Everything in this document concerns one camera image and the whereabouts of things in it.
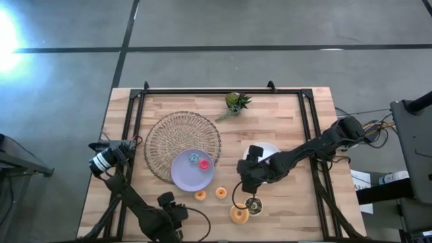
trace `orange object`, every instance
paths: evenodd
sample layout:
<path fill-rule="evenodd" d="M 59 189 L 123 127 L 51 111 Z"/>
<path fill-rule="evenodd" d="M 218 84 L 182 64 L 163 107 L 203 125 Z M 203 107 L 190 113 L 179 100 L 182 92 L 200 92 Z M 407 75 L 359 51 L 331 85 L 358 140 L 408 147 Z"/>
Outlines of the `orange object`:
<path fill-rule="evenodd" d="M 244 208 L 245 205 L 243 203 L 237 203 L 237 207 Z M 249 210 L 240 210 L 235 206 L 232 206 L 231 210 L 229 211 L 229 216 L 231 216 L 231 219 L 234 223 L 241 225 L 249 220 Z"/>
<path fill-rule="evenodd" d="M 227 190 L 225 188 L 216 189 L 216 197 L 219 199 L 224 199 L 227 196 Z"/>
<path fill-rule="evenodd" d="M 195 192 L 195 199 L 196 200 L 204 200 L 205 199 L 205 191 L 201 190 L 201 191 Z"/>

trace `white bottle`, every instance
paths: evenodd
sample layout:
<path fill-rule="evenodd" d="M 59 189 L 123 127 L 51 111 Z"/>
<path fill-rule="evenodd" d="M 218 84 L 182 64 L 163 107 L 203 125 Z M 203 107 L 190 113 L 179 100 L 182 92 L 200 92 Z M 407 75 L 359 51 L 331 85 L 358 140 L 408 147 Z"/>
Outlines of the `white bottle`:
<path fill-rule="evenodd" d="M 389 173 L 389 174 L 379 178 L 378 183 L 380 185 L 384 185 L 384 184 L 387 184 L 390 182 L 395 182 L 397 180 L 402 180 L 402 179 L 409 178 L 409 177 L 410 177 L 410 175 L 408 175 L 407 171 L 398 171 L 395 173 Z"/>

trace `small toy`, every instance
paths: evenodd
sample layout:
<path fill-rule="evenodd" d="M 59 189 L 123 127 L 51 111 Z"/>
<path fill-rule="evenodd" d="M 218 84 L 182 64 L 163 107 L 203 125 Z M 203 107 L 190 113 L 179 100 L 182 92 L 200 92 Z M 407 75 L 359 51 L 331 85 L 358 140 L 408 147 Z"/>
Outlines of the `small toy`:
<path fill-rule="evenodd" d="M 205 159 L 201 159 L 200 160 L 200 168 L 202 170 L 206 170 L 206 169 L 210 168 L 210 162 L 205 160 Z"/>
<path fill-rule="evenodd" d="M 216 197 L 219 199 L 224 199 L 227 196 L 227 190 L 223 187 L 216 189 Z"/>
<path fill-rule="evenodd" d="M 191 163 L 196 163 L 196 162 L 198 162 L 199 160 L 200 160 L 200 156 L 197 155 L 197 154 L 195 154 L 195 153 L 193 153 L 193 154 L 191 154 L 191 155 L 189 156 L 189 161 L 190 161 Z"/>
<path fill-rule="evenodd" d="M 243 203 L 237 203 L 237 207 L 244 208 L 245 206 Z M 231 219 L 234 223 L 240 225 L 246 223 L 249 220 L 249 210 L 241 210 L 236 208 L 234 205 L 231 207 L 229 215 L 231 216 Z"/>
<path fill-rule="evenodd" d="M 263 202 L 257 197 L 250 197 L 244 201 L 244 204 L 248 207 L 251 217 L 255 217 L 261 214 L 263 211 Z"/>
<path fill-rule="evenodd" d="M 199 190 L 198 192 L 195 192 L 195 199 L 196 200 L 204 200 L 206 197 L 204 190 Z"/>

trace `potted succulent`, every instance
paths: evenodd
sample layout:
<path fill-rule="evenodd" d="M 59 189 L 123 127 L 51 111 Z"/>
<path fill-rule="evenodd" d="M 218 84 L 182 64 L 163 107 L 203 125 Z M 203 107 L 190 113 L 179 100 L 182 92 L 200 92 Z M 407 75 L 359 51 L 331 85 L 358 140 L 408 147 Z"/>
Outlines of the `potted succulent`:
<path fill-rule="evenodd" d="M 223 121 L 232 115 L 238 115 L 243 108 L 247 109 L 248 107 L 246 105 L 251 102 L 250 98 L 252 97 L 248 97 L 244 93 L 239 94 L 236 92 L 231 92 L 227 94 L 225 97 L 225 102 L 227 104 L 228 110 L 224 115 L 217 118 L 216 122 Z"/>

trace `teal object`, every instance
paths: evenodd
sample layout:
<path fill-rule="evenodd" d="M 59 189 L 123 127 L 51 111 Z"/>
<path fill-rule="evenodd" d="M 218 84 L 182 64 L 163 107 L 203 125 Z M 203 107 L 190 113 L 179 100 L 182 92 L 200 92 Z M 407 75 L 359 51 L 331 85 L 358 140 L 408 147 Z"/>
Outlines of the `teal object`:
<path fill-rule="evenodd" d="M 200 160 L 200 156 L 197 155 L 197 154 L 191 154 L 191 155 L 189 156 L 189 161 L 190 161 L 191 163 L 196 163 L 196 162 L 198 162 L 199 160 Z"/>

